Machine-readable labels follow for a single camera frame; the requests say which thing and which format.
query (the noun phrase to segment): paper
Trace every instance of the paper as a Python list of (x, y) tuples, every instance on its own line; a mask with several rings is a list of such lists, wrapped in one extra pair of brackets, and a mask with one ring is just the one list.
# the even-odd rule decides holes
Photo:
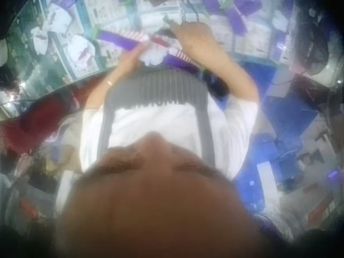
[(43, 30), (56, 33), (66, 33), (72, 23), (71, 15), (56, 4), (50, 4), (47, 19), (44, 21)]
[(122, 48), (117, 47), (115, 44), (104, 41), (97, 40), (99, 48), (101, 50), (101, 56), (105, 59), (105, 65), (107, 68), (114, 67), (118, 65), (119, 57), (123, 51)]
[(153, 34), (162, 28), (169, 28), (169, 25), (163, 21), (165, 16), (178, 24), (183, 21), (180, 10), (145, 13), (140, 15), (142, 30), (146, 33)]
[(235, 37), (235, 52), (238, 54), (267, 58), (269, 55), (271, 28), (248, 21), (245, 37)]
[(276, 10), (274, 13), (274, 18), (273, 18), (273, 26), (275, 27), (275, 29), (283, 31), (285, 33), (288, 28), (288, 23), (289, 21), (281, 13), (281, 11)]
[(84, 28), (82, 26), (76, 6), (72, 5), (68, 9), (68, 12), (74, 17), (74, 19), (69, 27), (69, 30), (65, 34), (57, 34), (59, 42), (62, 46), (69, 44), (74, 35), (84, 33)]
[(179, 8), (180, 0), (167, 0), (156, 7), (152, 6), (149, 0), (137, 0), (137, 6), (138, 6), (139, 12), (150, 11), (150, 10), (156, 11), (159, 8), (175, 8), (175, 7)]
[(103, 24), (100, 26), (102, 30), (110, 31), (113, 33), (119, 33), (120, 31), (130, 31), (130, 21), (128, 18), (116, 19), (110, 23)]
[(85, 68), (78, 66), (70, 57), (67, 47), (63, 49), (67, 61), (77, 79), (90, 76), (99, 71), (99, 66), (94, 58), (90, 58)]
[(160, 65), (164, 57), (168, 54), (168, 49), (169, 48), (157, 43), (151, 43), (149, 48), (141, 55), (140, 60), (144, 62), (146, 66)]
[(71, 60), (80, 68), (86, 68), (91, 58), (96, 55), (94, 45), (82, 36), (74, 35), (71, 44), (67, 46)]
[(126, 1), (120, 0), (84, 0), (92, 26), (102, 25), (129, 15)]
[(42, 31), (39, 27), (31, 30), (33, 45), (38, 55), (45, 55), (48, 50), (49, 37), (46, 31)]

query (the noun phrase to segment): cable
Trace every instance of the cable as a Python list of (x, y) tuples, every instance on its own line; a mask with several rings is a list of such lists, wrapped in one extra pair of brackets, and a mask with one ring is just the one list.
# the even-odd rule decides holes
[(196, 18), (197, 18), (197, 22), (199, 22), (199, 15), (198, 15), (198, 12), (197, 12), (195, 6), (194, 6), (193, 4), (190, 3), (190, 0), (187, 0), (187, 2), (188, 2), (188, 4), (189, 4), (190, 8), (191, 8), (191, 9), (193, 10), (193, 12), (195, 13)]

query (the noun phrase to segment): blue surface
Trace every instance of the blue surface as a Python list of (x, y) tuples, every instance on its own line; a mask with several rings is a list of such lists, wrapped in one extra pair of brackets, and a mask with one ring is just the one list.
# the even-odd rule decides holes
[(279, 139), (301, 136), (318, 115), (316, 110), (291, 94), (285, 98), (267, 96), (262, 109)]
[(240, 172), (233, 180), (241, 201), (251, 213), (259, 213), (265, 208), (262, 183), (256, 164), (246, 159)]
[(266, 93), (274, 79), (276, 67), (251, 62), (241, 62), (240, 65), (257, 85), (260, 101), (264, 102)]

